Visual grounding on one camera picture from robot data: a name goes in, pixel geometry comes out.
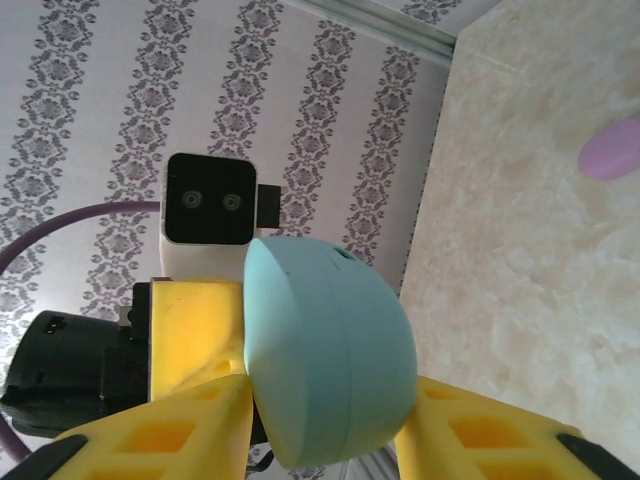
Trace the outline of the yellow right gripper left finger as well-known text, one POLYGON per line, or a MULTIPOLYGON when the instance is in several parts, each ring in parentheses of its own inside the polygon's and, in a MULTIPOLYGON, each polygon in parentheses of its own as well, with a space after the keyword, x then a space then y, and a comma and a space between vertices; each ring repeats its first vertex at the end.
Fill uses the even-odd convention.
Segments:
POLYGON ((65 432, 8 479, 241 479, 253 421, 248 377, 233 374, 65 432))

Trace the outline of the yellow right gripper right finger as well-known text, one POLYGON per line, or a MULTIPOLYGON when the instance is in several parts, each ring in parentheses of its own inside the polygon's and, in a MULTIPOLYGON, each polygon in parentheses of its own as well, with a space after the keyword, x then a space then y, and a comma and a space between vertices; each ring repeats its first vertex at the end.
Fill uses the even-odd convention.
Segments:
POLYGON ((639 477, 575 427, 427 377, 395 448, 403 480, 639 477))

